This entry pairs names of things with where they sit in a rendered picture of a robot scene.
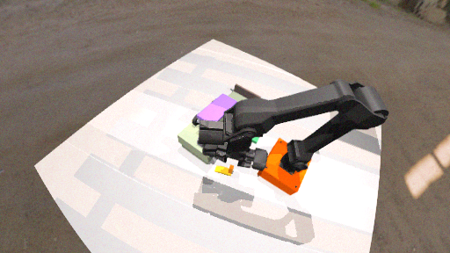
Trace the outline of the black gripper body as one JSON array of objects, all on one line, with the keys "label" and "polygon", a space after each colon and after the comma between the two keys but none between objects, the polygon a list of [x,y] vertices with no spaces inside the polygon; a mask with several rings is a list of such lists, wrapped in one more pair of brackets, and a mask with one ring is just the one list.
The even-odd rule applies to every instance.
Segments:
[{"label": "black gripper body", "polygon": [[[256,152],[255,152],[256,151]],[[268,152],[260,148],[244,150],[237,150],[232,148],[228,142],[225,146],[204,144],[202,154],[209,157],[218,156],[236,160],[238,162],[252,163],[251,167],[254,170],[263,171],[266,168]]]}]

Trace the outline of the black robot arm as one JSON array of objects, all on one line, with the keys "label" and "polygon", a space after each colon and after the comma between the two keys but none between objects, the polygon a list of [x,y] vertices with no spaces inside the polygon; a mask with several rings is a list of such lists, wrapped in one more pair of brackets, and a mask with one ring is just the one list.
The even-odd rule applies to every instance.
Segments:
[{"label": "black robot arm", "polygon": [[[198,144],[250,148],[252,139],[273,127],[326,112],[338,114],[303,140],[292,139],[280,167],[293,175],[308,169],[313,154],[352,130],[377,127],[388,118],[388,109],[372,86],[340,79],[312,90],[266,100],[247,98],[224,112],[223,121],[200,120]],[[293,173],[293,174],[292,174]]]}]

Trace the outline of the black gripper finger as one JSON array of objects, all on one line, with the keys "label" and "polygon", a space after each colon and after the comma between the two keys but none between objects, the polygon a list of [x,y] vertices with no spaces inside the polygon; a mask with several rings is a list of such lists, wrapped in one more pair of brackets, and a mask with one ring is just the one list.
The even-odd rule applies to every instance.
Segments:
[{"label": "black gripper finger", "polygon": [[216,160],[219,160],[219,161],[223,162],[223,163],[226,163],[226,162],[227,162],[227,159],[228,159],[228,158],[226,158],[226,156],[224,156],[223,158],[218,157],[218,156],[215,156],[214,158],[215,158]]},{"label": "black gripper finger", "polygon": [[242,162],[238,162],[237,166],[250,168],[251,163],[247,163],[247,162],[242,161]]}]

